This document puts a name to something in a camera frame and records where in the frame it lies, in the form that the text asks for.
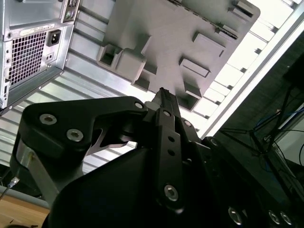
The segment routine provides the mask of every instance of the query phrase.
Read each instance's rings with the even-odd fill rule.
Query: wooden surface
[[[48,213],[48,209],[6,196],[0,201],[0,228],[10,224],[40,228]]]

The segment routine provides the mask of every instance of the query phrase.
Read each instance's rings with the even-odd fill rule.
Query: black metal bracket
[[[129,141],[137,148],[79,175],[86,155]],[[11,166],[52,204],[49,228],[160,219],[171,227],[272,227],[269,211],[285,210],[216,139],[201,141],[163,88],[147,105],[119,97],[27,107]]]

